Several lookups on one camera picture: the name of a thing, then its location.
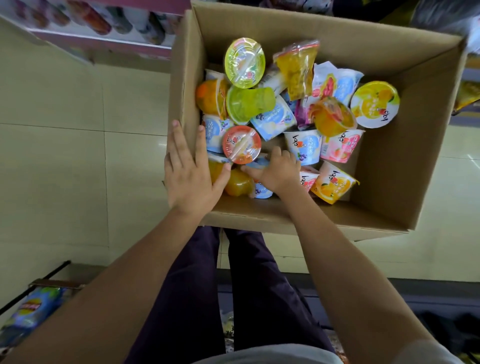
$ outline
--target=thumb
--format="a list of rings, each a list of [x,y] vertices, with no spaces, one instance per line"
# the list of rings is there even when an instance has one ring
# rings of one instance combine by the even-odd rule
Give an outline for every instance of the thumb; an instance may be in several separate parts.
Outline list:
[[[222,171],[220,172],[220,175],[216,179],[216,181],[213,184],[213,190],[219,192],[222,194],[223,189],[228,183],[228,180],[230,179],[230,170],[232,169],[232,166],[230,163],[225,163],[222,167]]]
[[[252,177],[256,181],[260,180],[260,178],[262,177],[262,173],[263,173],[263,170],[248,167],[248,166],[241,166],[240,170],[242,172],[245,172],[246,174],[248,174],[250,177]]]

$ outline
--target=dark pants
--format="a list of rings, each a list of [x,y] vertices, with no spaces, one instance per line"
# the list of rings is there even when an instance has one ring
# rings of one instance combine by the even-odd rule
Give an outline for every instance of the dark pants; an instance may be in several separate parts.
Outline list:
[[[216,285],[220,228],[198,227],[170,268],[126,363],[193,363],[225,353]],[[235,350],[296,343],[334,352],[259,232],[225,229]]]

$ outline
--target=cardboard box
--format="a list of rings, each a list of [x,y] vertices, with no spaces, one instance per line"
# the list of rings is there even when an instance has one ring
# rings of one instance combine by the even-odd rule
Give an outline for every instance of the cardboard box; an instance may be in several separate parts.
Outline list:
[[[362,137],[354,173],[361,184],[352,189],[350,201],[318,204],[351,240],[415,229],[465,64],[462,39],[321,15],[192,1],[172,51],[169,105],[169,118],[180,120],[191,150],[200,122],[195,88],[204,78],[204,68],[223,64],[228,46],[240,37],[258,41],[268,64],[275,52],[291,43],[319,39],[317,63],[328,60],[353,68],[366,75],[363,81],[385,80],[398,89],[397,117]],[[203,223],[296,234],[276,197],[224,195]]]

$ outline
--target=tiled floor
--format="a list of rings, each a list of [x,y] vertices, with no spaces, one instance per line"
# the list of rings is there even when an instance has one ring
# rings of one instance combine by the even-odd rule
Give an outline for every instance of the tiled floor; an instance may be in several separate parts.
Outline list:
[[[0,48],[1,306],[65,259],[108,264],[164,216],[169,75],[86,66],[3,29]],[[480,281],[478,140],[448,128],[416,231],[356,243],[387,276]],[[281,270],[307,272],[297,237],[265,240]]]

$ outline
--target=forearm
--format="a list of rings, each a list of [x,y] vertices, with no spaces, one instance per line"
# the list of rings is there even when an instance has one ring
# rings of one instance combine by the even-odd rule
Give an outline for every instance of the forearm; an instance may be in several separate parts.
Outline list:
[[[432,339],[387,278],[301,189],[281,196],[309,272],[354,363],[389,363],[411,341]]]
[[[71,302],[36,330],[6,363],[119,363],[137,337],[165,276],[201,217],[171,211]]]

